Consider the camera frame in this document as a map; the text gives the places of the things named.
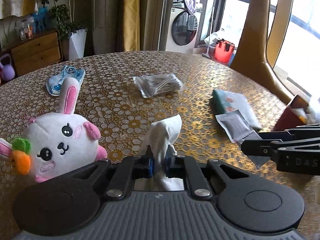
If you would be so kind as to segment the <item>tall covered air conditioner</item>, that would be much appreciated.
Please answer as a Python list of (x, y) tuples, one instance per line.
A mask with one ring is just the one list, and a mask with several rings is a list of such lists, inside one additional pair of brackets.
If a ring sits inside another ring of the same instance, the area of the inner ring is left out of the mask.
[(92, 36), (94, 52), (117, 51), (120, 0), (92, 0)]

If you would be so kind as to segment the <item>bag of cotton swabs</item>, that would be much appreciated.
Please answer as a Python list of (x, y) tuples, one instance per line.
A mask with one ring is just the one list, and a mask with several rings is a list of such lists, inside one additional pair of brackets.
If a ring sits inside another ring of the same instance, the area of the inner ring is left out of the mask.
[(142, 75), (134, 76), (132, 79), (143, 98), (180, 92), (185, 89), (185, 85), (175, 74)]

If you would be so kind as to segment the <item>tan giraffe shaped chair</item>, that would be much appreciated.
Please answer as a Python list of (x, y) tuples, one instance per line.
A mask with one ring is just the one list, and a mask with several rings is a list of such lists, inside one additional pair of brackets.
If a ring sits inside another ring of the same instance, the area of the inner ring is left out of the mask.
[(271, 31), (268, 20), (271, 0), (250, 0), (239, 46), (231, 68), (267, 88), (287, 104), (295, 95), (304, 101), (305, 92), (288, 80), (281, 80), (274, 66), (285, 40), (293, 0), (278, 0)]

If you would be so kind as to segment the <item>potted green tree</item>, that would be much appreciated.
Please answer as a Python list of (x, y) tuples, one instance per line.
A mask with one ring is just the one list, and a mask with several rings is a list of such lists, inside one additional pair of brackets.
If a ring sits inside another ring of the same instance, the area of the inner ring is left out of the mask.
[(38, 0), (45, 7), (53, 2), (54, 5), (49, 9), (49, 18), (52, 20), (54, 28), (57, 30), (59, 40), (67, 40), (72, 34), (76, 34), (80, 29), (87, 31), (82, 23), (71, 19), (71, 12), (66, 4), (57, 4), (61, 0)]

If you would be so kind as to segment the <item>white bunny plush toy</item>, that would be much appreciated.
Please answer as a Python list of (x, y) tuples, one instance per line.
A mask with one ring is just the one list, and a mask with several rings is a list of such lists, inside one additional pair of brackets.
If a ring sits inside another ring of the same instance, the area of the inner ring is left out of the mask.
[(66, 78), (59, 110), (31, 119), (21, 137), (1, 139), (1, 159), (31, 181), (41, 183), (107, 157), (99, 128), (75, 114), (80, 83)]

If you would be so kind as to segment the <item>purple kettlebell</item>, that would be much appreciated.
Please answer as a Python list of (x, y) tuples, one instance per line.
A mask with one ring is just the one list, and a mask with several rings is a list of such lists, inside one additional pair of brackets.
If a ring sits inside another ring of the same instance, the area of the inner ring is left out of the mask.
[(4, 81), (11, 81), (15, 77), (15, 70), (12, 66), (12, 59), (10, 54), (4, 54), (1, 56), (0, 60), (8, 59), (9, 62), (7, 64), (0, 63), (1, 66), (1, 78)]

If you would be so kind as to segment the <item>red bucket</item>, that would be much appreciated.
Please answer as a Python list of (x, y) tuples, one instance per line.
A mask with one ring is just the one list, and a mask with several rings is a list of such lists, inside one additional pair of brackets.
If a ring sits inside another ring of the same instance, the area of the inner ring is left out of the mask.
[(215, 46), (215, 58), (223, 63), (228, 63), (231, 59), (231, 55), (235, 49), (235, 44), (232, 42), (221, 39), (216, 42)]

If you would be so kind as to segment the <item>grey foil sachet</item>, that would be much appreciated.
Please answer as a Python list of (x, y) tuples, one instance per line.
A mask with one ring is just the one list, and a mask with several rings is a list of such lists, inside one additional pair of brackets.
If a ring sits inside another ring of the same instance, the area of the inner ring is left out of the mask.
[(249, 125), (241, 112), (235, 111), (216, 115), (216, 120), (225, 130), (232, 143), (237, 143), (241, 147), (245, 140), (261, 140), (258, 133)]

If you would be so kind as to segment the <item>white fabric piece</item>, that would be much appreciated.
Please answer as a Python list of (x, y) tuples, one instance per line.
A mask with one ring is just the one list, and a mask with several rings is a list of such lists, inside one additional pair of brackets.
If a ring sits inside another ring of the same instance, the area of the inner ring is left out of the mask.
[(154, 173), (150, 179), (138, 179), (135, 182), (137, 191), (183, 191), (183, 180), (180, 178), (168, 178), (165, 174), (165, 157), (168, 149), (173, 155), (177, 155), (174, 143), (180, 135), (182, 119), (175, 115), (157, 122), (153, 122), (144, 136), (140, 147), (140, 155), (146, 154), (151, 147), (154, 159)]

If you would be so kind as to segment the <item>white plant pot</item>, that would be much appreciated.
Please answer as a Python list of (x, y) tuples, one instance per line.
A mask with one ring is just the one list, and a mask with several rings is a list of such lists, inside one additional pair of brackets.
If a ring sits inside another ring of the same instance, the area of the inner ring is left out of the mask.
[(86, 36), (86, 29), (79, 29), (75, 33), (71, 34), (69, 38), (69, 60), (80, 59), (84, 57)]

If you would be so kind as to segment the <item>yellow curtain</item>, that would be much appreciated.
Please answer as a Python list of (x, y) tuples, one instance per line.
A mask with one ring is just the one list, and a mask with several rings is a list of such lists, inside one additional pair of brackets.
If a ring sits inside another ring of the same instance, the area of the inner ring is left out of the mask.
[(140, 0), (123, 0), (124, 51), (140, 50)]

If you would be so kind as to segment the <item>wooden drawer cabinet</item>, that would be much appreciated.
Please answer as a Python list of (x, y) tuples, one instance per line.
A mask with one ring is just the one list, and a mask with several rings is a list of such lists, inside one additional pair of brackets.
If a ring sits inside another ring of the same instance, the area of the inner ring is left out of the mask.
[(32, 38), (14, 42), (1, 55), (11, 55), (17, 76), (59, 63), (63, 59), (56, 29), (36, 33)]

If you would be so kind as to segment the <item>clear plastic bag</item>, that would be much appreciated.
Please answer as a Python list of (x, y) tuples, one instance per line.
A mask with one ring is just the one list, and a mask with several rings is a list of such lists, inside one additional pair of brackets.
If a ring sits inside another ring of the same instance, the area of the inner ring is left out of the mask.
[(319, 124), (319, 98), (312, 96), (308, 102), (302, 99), (304, 113), (299, 117), (305, 125)]

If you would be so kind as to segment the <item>blue cartoon face mask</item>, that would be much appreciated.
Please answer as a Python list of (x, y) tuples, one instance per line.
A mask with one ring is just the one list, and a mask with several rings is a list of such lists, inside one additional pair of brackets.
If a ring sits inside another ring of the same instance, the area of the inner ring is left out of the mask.
[(68, 77), (75, 78), (81, 86), (85, 77), (84, 69), (77, 69), (74, 66), (65, 65), (62, 72), (50, 77), (46, 82), (46, 89), (49, 95), (59, 96), (61, 92), (61, 86), (64, 80)]

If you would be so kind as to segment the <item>front load washing machine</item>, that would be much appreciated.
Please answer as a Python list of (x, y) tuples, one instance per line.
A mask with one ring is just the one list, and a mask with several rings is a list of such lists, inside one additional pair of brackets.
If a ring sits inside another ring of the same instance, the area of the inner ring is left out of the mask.
[(187, 0), (166, 0), (159, 50), (192, 54), (203, 5), (192, 0), (195, 12), (187, 7)]

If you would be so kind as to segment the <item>teal white tissue pack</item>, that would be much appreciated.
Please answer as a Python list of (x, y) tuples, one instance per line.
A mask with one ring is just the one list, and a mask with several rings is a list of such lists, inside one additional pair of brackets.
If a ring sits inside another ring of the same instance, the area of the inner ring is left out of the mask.
[(239, 93), (215, 89), (212, 93), (212, 107), (215, 114), (225, 114), (239, 110), (249, 125), (257, 132), (261, 125), (247, 98)]

